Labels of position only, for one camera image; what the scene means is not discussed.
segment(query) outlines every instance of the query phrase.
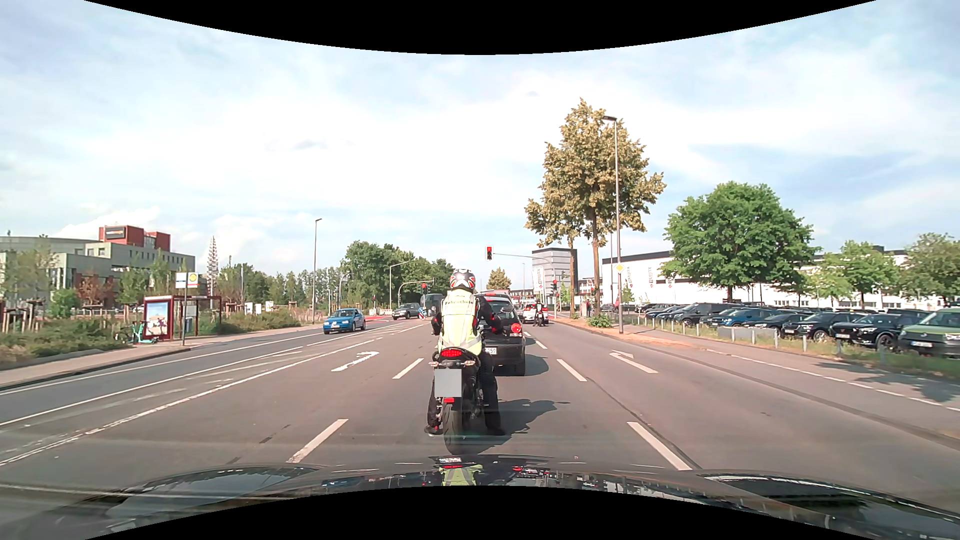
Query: bush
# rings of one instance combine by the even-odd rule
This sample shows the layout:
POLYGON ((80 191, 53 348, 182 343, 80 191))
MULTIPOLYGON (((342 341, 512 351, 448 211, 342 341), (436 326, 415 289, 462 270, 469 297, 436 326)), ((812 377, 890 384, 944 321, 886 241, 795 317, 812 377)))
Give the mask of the bush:
POLYGON ((610 328, 613 326, 607 315, 594 315, 587 319, 587 324, 596 328, 610 328))

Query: red and white helmet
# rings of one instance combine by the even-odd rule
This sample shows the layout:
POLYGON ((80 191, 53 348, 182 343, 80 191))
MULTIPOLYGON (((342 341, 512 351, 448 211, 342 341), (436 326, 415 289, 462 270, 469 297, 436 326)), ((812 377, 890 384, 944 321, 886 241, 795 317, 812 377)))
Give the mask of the red and white helmet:
POLYGON ((477 278, 466 268, 454 270, 450 275, 450 289, 464 289, 468 292, 476 292, 477 278))

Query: lamp post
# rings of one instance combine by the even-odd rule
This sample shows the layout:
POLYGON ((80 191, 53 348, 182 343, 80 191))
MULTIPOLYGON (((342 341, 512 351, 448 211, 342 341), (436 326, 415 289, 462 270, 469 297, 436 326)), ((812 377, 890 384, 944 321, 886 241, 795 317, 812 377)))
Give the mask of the lamp post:
MULTIPOLYGON (((619 122, 617 121, 616 116, 604 116, 603 119, 613 122, 613 174, 616 178, 616 264, 619 266, 622 264, 620 261, 620 152, 618 148, 620 138, 618 136, 619 122)), ((621 299, 621 295, 623 294, 623 285, 619 275, 617 276, 616 280, 616 288, 618 289, 616 294, 617 314, 620 318, 620 333, 623 333, 623 302, 621 299)))
MULTIPOLYGON (((404 260, 403 262, 398 262, 397 264, 391 264, 391 265, 390 265, 390 286, 389 286, 389 288, 390 288, 390 300, 389 300, 389 302, 390 302, 390 304, 389 304, 390 311, 393 311, 393 310, 394 310, 394 266, 399 266, 400 264, 406 264, 406 263, 408 263, 408 262, 413 262, 413 261, 414 261, 414 260, 411 258, 410 260, 404 260)), ((396 294, 396 298, 397 298, 398 300, 400 299, 400 293, 397 293, 397 294, 396 294)))
POLYGON ((322 217, 318 217, 313 220, 313 277, 310 278, 310 282, 313 283, 313 292, 311 293, 310 299, 310 313, 313 314, 313 322, 311 324, 317 324, 317 224, 320 223, 322 217))

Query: license plate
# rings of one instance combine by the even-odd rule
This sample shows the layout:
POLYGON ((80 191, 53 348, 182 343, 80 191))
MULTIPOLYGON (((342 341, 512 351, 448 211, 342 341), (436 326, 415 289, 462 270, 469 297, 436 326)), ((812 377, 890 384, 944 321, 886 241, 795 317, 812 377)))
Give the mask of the license plate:
POLYGON ((462 398, 464 393, 462 370, 433 370, 433 396, 435 398, 462 398))

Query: white lane marking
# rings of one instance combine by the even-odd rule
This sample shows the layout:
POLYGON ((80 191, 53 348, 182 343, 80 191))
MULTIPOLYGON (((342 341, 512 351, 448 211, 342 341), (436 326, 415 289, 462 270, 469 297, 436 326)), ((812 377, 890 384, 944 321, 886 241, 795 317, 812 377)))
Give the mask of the white lane marking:
POLYGON ((422 361, 423 361, 423 358, 417 358, 416 360, 414 360, 414 363, 408 365, 407 367, 405 367, 405 368, 403 369, 403 371, 401 371, 400 373, 397 373, 396 375, 394 375, 394 379, 399 379, 399 378, 403 377, 404 375, 407 374, 407 372, 409 372, 410 370, 414 369, 414 366, 416 366, 417 364, 421 363, 422 361))
POLYGON ((95 397, 95 398, 90 398, 90 399, 88 399, 88 400, 83 400, 83 401, 80 401, 80 402, 76 402, 76 403, 72 403, 72 404, 68 404, 68 405, 63 405, 63 406, 59 406, 59 407, 56 407, 56 408, 50 408, 50 409, 47 409, 47 410, 41 410, 40 412, 35 412, 35 413, 33 413, 33 414, 28 414, 27 416, 21 416, 21 417, 19 417, 19 418, 14 418, 14 419, 8 420, 8 421, 6 421, 6 422, 0 422, 0 426, 6 426, 7 424, 15 424, 15 423, 17 423, 17 422, 22 422, 23 420, 28 420, 28 419, 30 419, 30 418, 34 418, 34 417, 36 417, 36 416, 40 416, 41 414, 49 414, 49 413, 51 413, 51 412, 57 412, 58 410, 64 410, 65 408, 70 408, 70 407, 77 406, 77 405, 84 405, 84 404, 88 404, 88 403, 90 403, 90 402, 95 402, 95 401, 97 401, 97 400, 103 400, 104 398, 112 398, 113 396, 119 396, 120 394, 126 394, 127 392, 133 392, 134 390, 140 390, 140 389, 147 388, 147 387, 150 387, 150 386, 156 386, 156 385, 158 385, 158 384, 163 384, 163 383, 165 383, 165 382, 170 382, 171 380, 185 379, 185 378, 187 378, 187 377, 199 375, 200 373, 206 373, 206 372, 208 372, 208 371, 213 371, 213 370, 215 370, 215 369, 223 369, 223 368, 225 368, 225 367, 228 367, 228 366, 231 366, 231 365, 234 365, 234 364, 239 364, 239 363, 242 363, 242 362, 249 362, 249 361, 251 361, 251 360, 259 360, 260 358, 266 358, 266 357, 268 357, 268 356, 273 356, 273 355, 275 355, 275 354, 276 354, 276 353, 269 353, 269 354, 266 354, 266 355, 255 356, 255 357, 253 357, 253 358, 244 358, 244 359, 242 359, 242 360, 237 360, 237 361, 235 361, 235 362, 231 362, 231 363, 229 363, 229 364, 224 364, 224 365, 222 365, 222 366, 214 366, 214 367, 202 369, 202 370, 200 370, 200 371, 195 371, 195 372, 193 372, 193 373, 187 373, 187 374, 184 374, 184 375, 177 375, 176 377, 171 377, 171 378, 169 378, 169 379, 158 380, 158 381, 156 381, 156 382, 148 382, 148 383, 146 383, 146 384, 141 384, 141 385, 135 386, 135 387, 133 387, 133 388, 127 388, 126 390, 117 390, 116 392, 112 392, 112 393, 109 393, 109 394, 104 394, 103 396, 97 396, 97 397, 95 397))
POLYGON ((645 372, 647 372, 647 373, 657 373, 657 370, 655 370, 655 369, 650 369, 650 368, 648 368, 648 367, 645 366, 645 365, 638 364, 638 363, 634 362, 633 360, 628 360, 627 358, 624 358, 623 356, 620 356, 620 355, 618 355, 617 353, 610 353, 610 356, 613 356, 614 358, 616 358, 616 359, 618 359, 618 360, 623 360, 623 361, 627 362, 628 364, 634 366, 635 368, 642 369, 643 371, 645 371, 645 372))
POLYGON ((654 450, 660 453, 671 465, 677 468, 678 471, 689 471, 690 466, 684 463, 679 456, 674 454, 669 448, 666 447, 660 440, 648 431, 644 426, 641 426, 639 422, 627 422, 627 425, 636 431, 636 434, 643 437, 643 440, 654 447, 654 450))
POLYGON ((290 459, 287 459, 287 463, 300 463, 302 459, 307 457, 308 454, 320 446, 320 443, 324 442, 327 437, 332 435, 334 431, 338 430, 343 424, 346 424, 347 420, 348 418, 341 418, 340 420, 337 420, 333 424, 327 426, 326 430, 321 431, 319 435, 313 438, 313 440, 306 443, 303 448, 299 449, 296 454, 293 454, 290 459))
MULTIPOLYGON (((55 380, 55 381, 52 381, 52 382, 45 382, 45 383, 43 383, 43 384, 36 384, 36 385, 32 385, 32 386, 26 386, 26 387, 23 387, 23 388, 14 388, 14 389, 12 389, 12 390, 6 390, 6 391, 3 391, 3 392, 0 392, 0 396, 6 396, 6 395, 8 395, 8 394, 15 394, 15 393, 17 393, 17 392, 26 392, 26 391, 28 391, 28 390, 38 390, 38 389, 40 389, 40 388, 46 388, 46 387, 48 387, 48 386, 56 386, 56 385, 58 385, 58 384, 67 384, 67 383, 69 383, 69 382, 76 382, 76 381, 78 381, 78 380, 96 379, 96 378, 98 378, 98 377, 106 377, 106 376, 109 376, 109 375, 116 375, 116 374, 118 374, 118 373, 127 373, 128 371, 135 371, 135 370, 138 370, 138 369, 148 369, 148 368, 158 367, 158 366, 167 365, 167 364, 174 364, 174 363, 177 363, 177 362, 185 362, 186 360, 195 360, 195 359, 197 359, 197 358, 203 358, 203 357, 206 357, 206 356, 222 355, 222 354, 224 354, 224 353, 234 353, 234 352, 236 352, 236 351, 243 351, 244 349, 251 349, 251 348, 253 348, 253 347, 263 347, 264 345, 273 345, 274 343, 282 343, 282 342, 284 342, 284 341, 291 341, 291 340, 293 340, 293 339, 304 339, 304 337, 312 337, 312 336, 314 336, 314 335, 316 335, 316 334, 315 334, 315 333, 310 333, 310 334, 308 334, 308 335, 299 335, 299 336, 297 336, 297 337, 288 337, 288 338, 286 338, 286 339, 278 339, 277 341, 268 341, 268 342, 266 342, 266 343, 257 343, 256 345, 248 345, 248 346, 246 346, 246 347, 238 347, 238 348, 236 348, 236 349, 227 349, 227 350, 225 350, 225 351, 217 351, 216 353, 207 353, 207 354, 205 354, 205 355, 189 356, 189 357, 187 357, 187 358, 177 358, 176 360, 167 360, 167 361, 165 361, 165 362, 158 362, 158 363, 150 364, 150 365, 144 365, 144 366, 136 366, 136 367, 129 367, 129 368, 124 368, 124 369, 118 369, 118 370, 115 370, 115 371, 110 371, 110 372, 108 372, 108 373, 97 373, 97 374, 94 374, 94 375, 86 375, 86 376, 83 376, 83 377, 76 377, 76 378, 71 378, 71 379, 68 379, 68 380, 55 380)), ((333 338, 330 338, 330 339, 327 339, 327 340, 324 340, 324 341, 318 341, 317 343, 311 343, 310 345, 320 345, 321 343, 326 343, 327 341, 333 341, 333 340, 335 340, 335 339, 342 339, 342 338, 344 338, 344 337, 348 337, 348 336, 344 335, 344 336, 341 336, 341 337, 333 337, 333 338)), ((310 347, 310 345, 303 345, 303 346, 297 347, 297 349, 300 349, 300 348, 302 348, 302 347, 310 347)))
POLYGON ((557 361, 560 362, 560 365, 562 365, 566 371, 570 372, 570 375, 572 375, 573 377, 576 377, 578 381, 580 381, 580 382, 587 382, 587 380, 584 379, 584 376, 583 376, 583 375, 580 375, 579 373, 577 373, 577 370, 575 370, 575 369, 573 369, 572 367, 570 367, 570 364, 564 362, 563 360, 561 360, 561 359, 559 359, 559 358, 557 358, 557 361))
POLYGON ((219 392, 219 391, 221 391, 221 390, 226 390, 227 388, 230 388, 230 387, 232 387, 232 386, 236 386, 237 384, 242 384, 242 383, 247 382, 247 381, 249 381, 249 380, 259 379, 259 378, 261 378, 261 377, 265 377, 265 376, 267 376, 267 375, 271 375, 271 374, 276 373, 276 372, 278 372, 278 371, 283 371, 283 370, 285 370, 285 369, 287 369, 287 368, 291 368, 291 367, 294 367, 294 366, 298 366, 298 365, 300 365, 300 364, 303 364, 303 363, 305 363, 305 362, 309 362, 309 361, 311 361, 311 360, 315 360, 315 359, 317 359, 317 358, 323 358, 324 356, 334 355, 334 354, 340 353, 340 352, 342 352, 342 351, 345 351, 345 350, 347 350, 347 349, 352 349, 352 348, 354 348, 354 347, 359 347, 359 346, 361 346, 361 345, 366 345, 367 343, 370 343, 370 341, 365 341, 365 342, 363 342, 363 343, 357 343, 357 344, 355 344, 355 345, 350 345, 350 346, 348 346, 348 347, 344 347, 343 349, 337 349, 336 351, 330 351, 329 353, 323 353, 322 355, 312 356, 312 357, 310 357, 310 358, 307 358, 307 359, 304 359, 304 360, 300 360, 300 361, 294 362, 294 363, 292 363, 292 364, 287 364, 287 365, 284 365, 284 366, 280 366, 280 367, 278 367, 278 368, 276 368, 276 369, 272 369, 272 370, 270 370, 270 371, 265 371, 265 372, 263 372, 263 373, 258 373, 258 374, 256 374, 256 375, 252 375, 252 376, 250 376, 250 377, 247 377, 246 379, 241 379, 241 380, 238 380, 238 381, 235 381, 235 382, 231 382, 230 384, 225 384, 225 385, 223 385, 223 386, 218 386, 218 387, 216 387, 216 388, 211 388, 211 389, 206 390, 205 392, 201 392, 201 393, 199 393, 199 394, 194 394, 194 395, 192 395, 192 396, 187 396, 187 397, 185 397, 185 398, 183 398, 183 399, 176 400, 175 402, 171 402, 171 403, 169 403, 169 404, 161 405, 161 406, 158 406, 158 407, 154 407, 154 408, 152 408, 152 409, 149 409, 149 410, 145 410, 145 411, 143 411, 143 412, 139 412, 139 413, 134 414, 134 415, 132 415, 132 416, 128 416, 127 418, 121 418, 120 420, 116 420, 116 421, 114 421, 114 422, 110 422, 109 424, 106 424, 106 425, 104 425, 104 426, 100 426, 99 428, 94 428, 94 429, 92 429, 92 430, 87 430, 87 431, 84 431, 83 433, 79 433, 79 434, 74 435, 74 436, 72 436, 72 437, 69 437, 69 438, 66 438, 66 439, 62 439, 62 440, 59 440, 59 441, 57 441, 57 442, 50 443, 50 444, 48 444, 48 445, 44 445, 44 446, 42 446, 42 447, 40 447, 40 448, 33 449, 33 450, 31 450, 31 451, 29 451, 29 452, 26 452, 26 453, 24 453, 24 454, 15 455, 15 456, 13 456, 13 457, 8 457, 7 459, 0 460, 0 467, 2 467, 2 466, 4 466, 4 465, 7 465, 8 463, 13 463, 13 462, 15 462, 15 461, 19 461, 20 459, 24 459, 24 458, 26 458, 26 457, 30 457, 31 455, 39 454, 39 453, 41 453, 41 452, 50 450, 50 449, 52 449, 52 448, 56 448, 56 447, 59 447, 59 446, 63 446, 63 445, 65 445, 65 444, 70 444, 70 443, 72 443, 73 441, 76 441, 76 440, 78 440, 78 439, 81 439, 81 438, 83 438, 83 437, 85 437, 85 436, 93 435, 93 434, 99 433, 100 431, 105 431, 105 430, 109 430, 110 428, 115 428, 115 427, 117 427, 117 426, 121 426, 121 425, 126 424, 126 423, 128 423, 128 422, 132 422, 133 420, 136 420, 136 419, 138 419, 138 418, 143 418, 144 416, 147 416, 147 415, 149 415, 149 414, 153 414, 153 413, 155 413, 155 412, 160 412, 161 410, 170 408, 170 407, 172 407, 172 406, 184 404, 184 403, 186 403, 186 402, 193 401, 193 400, 195 400, 195 399, 197 399, 197 398, 201 398, 201 397, 203 397, 203 396, 208 396, 208 395, 210 395, 210 394, 213 394, 213 393, 215 393, 215 392, 219 392))
POLYGON ((346 364, 344 364, 344 365, 342 365, 342 366, 340 366, 340 367, 335 367, 335 368, 331 369, 330 371, 344 371, 345 369, 349 368, 350 366, 355 366, 355 365, 357 365, 358 363, 360 363, 360 362, 362 362, 362 361, 364 361, 364 360, 368 360, 368 359, 370 359, 370 358, 373 358, 374 356, 379 355, 379 353, 378 353, 377 351, 365 351, 365 352, 363 352, 363 353, 357 353, 357 355, 358 355, 358 356, 361 356, 361 357, 355 359, 353 362, 348 362, 348 363, 346 363, 346 364))

